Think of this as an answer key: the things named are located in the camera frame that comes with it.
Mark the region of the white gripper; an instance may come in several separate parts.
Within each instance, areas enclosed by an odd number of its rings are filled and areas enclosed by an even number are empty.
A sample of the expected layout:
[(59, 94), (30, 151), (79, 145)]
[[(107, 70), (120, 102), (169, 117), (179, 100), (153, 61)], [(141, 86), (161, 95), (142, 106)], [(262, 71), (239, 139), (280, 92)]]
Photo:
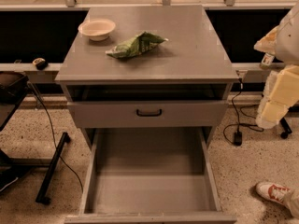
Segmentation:
[[(255, 43), (254, 49), (275, 56), (277, 33), (278, 28), (274, 27)], [(255, 121), (260, 128), (272, 129), (285, 117), (289, 107), (299, 101), (298, 68), (289, 66), (280, 72), (271, 71), (266, 87)]]

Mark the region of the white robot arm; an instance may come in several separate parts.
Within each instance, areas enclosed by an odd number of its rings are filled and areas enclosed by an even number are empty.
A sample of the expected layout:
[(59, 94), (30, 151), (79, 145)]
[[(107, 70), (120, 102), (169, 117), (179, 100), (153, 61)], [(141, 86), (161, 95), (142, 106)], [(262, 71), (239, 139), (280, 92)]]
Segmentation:
[(254, 48), (264, 53), (261, 68), (268, 68), (275, 58), (285, 64), (280, 72), (270, 72), (257, 112), (256, 124), (271, 129), (299, 101), (299, 4)]

